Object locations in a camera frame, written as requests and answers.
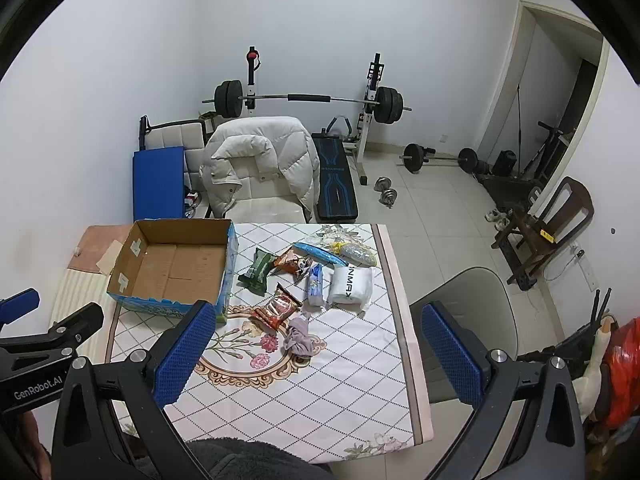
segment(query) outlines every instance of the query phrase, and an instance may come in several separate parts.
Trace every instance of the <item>white sneaker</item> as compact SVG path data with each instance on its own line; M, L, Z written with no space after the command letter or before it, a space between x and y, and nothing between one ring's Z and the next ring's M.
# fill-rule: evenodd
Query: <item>white sneaker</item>
M491 209L491 211L484 215L484 219L487 222L497 222L501 218L507 218L507 213L500 213L497 209Z
M509 225L509 219L507 217L505 218L500 218L496 223L495 223L495 230L496 231L504 231L507 226Z

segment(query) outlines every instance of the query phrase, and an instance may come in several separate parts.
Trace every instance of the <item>doorway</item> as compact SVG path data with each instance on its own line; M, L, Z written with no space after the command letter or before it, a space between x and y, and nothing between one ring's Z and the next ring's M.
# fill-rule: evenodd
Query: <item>doorway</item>
M494 164L513 152L511 175L535 180L543 200L589 121L608 49L587 20L521 1L479 158Z

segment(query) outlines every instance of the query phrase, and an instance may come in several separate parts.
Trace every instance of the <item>white down jacket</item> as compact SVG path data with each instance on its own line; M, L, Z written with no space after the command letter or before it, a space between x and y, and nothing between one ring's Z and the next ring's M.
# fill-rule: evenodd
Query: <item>white down jacket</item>
M308 211L318 203L320 160L311 134L294 117L249 117L221 124L204 149L200 176L213 215L220 218L242 187L233 159L253 157L256 183L282 178Z

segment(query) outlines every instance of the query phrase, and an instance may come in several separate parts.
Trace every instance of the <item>door frame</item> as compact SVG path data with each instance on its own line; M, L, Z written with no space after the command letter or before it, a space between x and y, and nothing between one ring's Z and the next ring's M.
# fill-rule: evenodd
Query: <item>door frame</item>
M511 104L513 103L513 98L515 96L515 90L512 88L513 81L516 79L518 82L520 81L520 79L522 78L522 72L524 71L524 65L526 64L526 60L529 57L530 38L528 41L528 46L526 45L526 43L524 45L518 43L518 40L522 42L523 38L524 41L527 42L526 35L528 34L532 36L533 34L532 30L530 29L529 19L527 17L527 14L530 14L530 12L527 12L528 9L549 12L551 14L555 14L557 16L561 16L562 18L571 20L572 22L580 23L581 25L592 30L598 30L595 25L593 25L593 23L591 23L589 20L580 16L576 16L575 14L572 14L570 12L566 12L565 10L537 4L528 0L518 1L518 12L516 14L513 33L511 35L511 41L507 50L507 56L502 67L502 71L500 72L500 78L498 79L498 85L495 89L494 97L491 101L491 105L489 106L486 117L484 118L484 121L482 123L481 137L476 140L475 149L479 152L480 158L487 158L488 155L490 155L491 151L493 151L495 143L498 140L498 136L500 135L500 131L502 130L504 122L507 119L507 114L511 109ZM533 210L539 208L539 206L544 203L546 197L549 196L551 191L555 189L556 184L564 173L564 170L569 163L572 155L574 154L576 147L580 143L580 139L582 138L582 135L587 128L587 124L591 119L591 114L595 107L596 101L598 100L598 96L600 95L602 81L607 69L607 60L609 59L609 49L609 43L607 43L607 40L603 37L602 49L600 51L600 61L598 62L598 71L596 72L596 78L593 82L593 89L591 89L591 95L589 96L589 99L587 101L587 105L584 109L584 113L582 114L582 118L580 119L580 123L578 124L578 128L576 129L575 134L571 139L566 152L564 153L564 156L556 167L556 170L553 172L553 175L546 183L545 189L542 190L542 193L536 200L536 203L532 208ZM517 65L512 64L512 61L515 61L515 58L517 57L521 57L524 52L526 52L526 55L524 56L524 62L519 61ZM486 137L487 134L495 137L493 139L493 142L491 137Z

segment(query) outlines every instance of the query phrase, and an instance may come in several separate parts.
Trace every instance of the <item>table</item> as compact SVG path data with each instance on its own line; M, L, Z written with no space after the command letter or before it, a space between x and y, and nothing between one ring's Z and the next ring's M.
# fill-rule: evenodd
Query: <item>table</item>
M257 296L234 280L228 322L219 326L177 402L164 408L184 440L236 437L260 440L313 463L382 454L433 437L426 382L398 264L385 226L345 225L378 253L374 292L365 312L319 309L311 314L314 356L281 350L276 337L252 322L280 283L300 300L306 279L268 277ZM318 224L236 224L236 274L253 261L255 248L280 254L321 228ZM333 271L324 269L324 294ZM111 361L134 348L150 348L178 319L120 308ZM126 407L114 402L124 431L135 432Z

